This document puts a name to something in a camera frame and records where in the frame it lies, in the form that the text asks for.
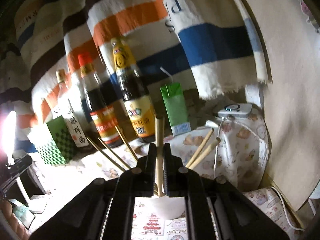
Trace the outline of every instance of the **white bottle label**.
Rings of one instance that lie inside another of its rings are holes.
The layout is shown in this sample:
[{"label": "white bottle label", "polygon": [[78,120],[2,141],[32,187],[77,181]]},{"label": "white bottle label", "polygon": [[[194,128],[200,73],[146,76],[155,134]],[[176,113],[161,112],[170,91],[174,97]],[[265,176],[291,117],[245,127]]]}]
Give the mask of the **white bottle label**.
[{"label": "white bottle label", "polygon": [[74,114],[70,100],[66,100],[65,104],[60,104],[60,107],[55,108],[55,111],[63,116],[64,122],[66,123],[69,133],[76,146],[78,148],[88,146],[89,142],[84,135],[77,117]]}]

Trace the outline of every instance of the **white bowl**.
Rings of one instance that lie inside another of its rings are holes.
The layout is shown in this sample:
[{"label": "white bowl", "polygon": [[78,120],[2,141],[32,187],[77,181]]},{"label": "white bowl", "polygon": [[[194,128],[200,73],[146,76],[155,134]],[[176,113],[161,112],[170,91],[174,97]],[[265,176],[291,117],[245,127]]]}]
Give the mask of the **white bowl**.
[{"label": "white bowl", "polygon": [[168,196],[163,196],[148,198],[145,203],[151,213],[164,220],[178,218],[186,209],[184,197],[169,198]]}]

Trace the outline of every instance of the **barcode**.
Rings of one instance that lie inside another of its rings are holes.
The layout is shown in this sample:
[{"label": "barcode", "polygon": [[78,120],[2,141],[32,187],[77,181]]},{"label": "barcode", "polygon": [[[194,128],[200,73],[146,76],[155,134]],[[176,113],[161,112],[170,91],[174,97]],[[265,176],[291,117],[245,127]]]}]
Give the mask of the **barcode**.
[{"label": "barcode", "polygon": [[185,122],[182,124],[178,124],[176,126],[172,126],[171,130],[172,130],[172,134],[174,136],[182,134],[182,133],[190,132],[191,131],[190,123]]}]

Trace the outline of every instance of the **wall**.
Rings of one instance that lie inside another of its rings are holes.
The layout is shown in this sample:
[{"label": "wall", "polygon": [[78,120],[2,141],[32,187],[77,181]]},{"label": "wall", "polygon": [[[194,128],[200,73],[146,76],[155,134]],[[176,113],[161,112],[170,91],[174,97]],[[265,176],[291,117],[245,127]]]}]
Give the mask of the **wall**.
[{"label": "wall", "polygon": [[267,174],[295,210],[320,179],[320,35],[298,0],[247,0],[261,29],[273,83],[264,90],[272,147]]}]

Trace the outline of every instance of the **green checkered box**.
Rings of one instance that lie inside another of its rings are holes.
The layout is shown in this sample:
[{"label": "green checkered box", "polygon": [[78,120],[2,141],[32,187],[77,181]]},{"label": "green checkered box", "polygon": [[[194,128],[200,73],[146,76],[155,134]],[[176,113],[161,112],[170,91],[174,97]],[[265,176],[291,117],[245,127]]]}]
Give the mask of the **green checkered box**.
[{"label": "green checkered box", "polygon": [[34,128],[28,138],[46,164],[65,164],[76,154],[76,145],[62,116]]}]

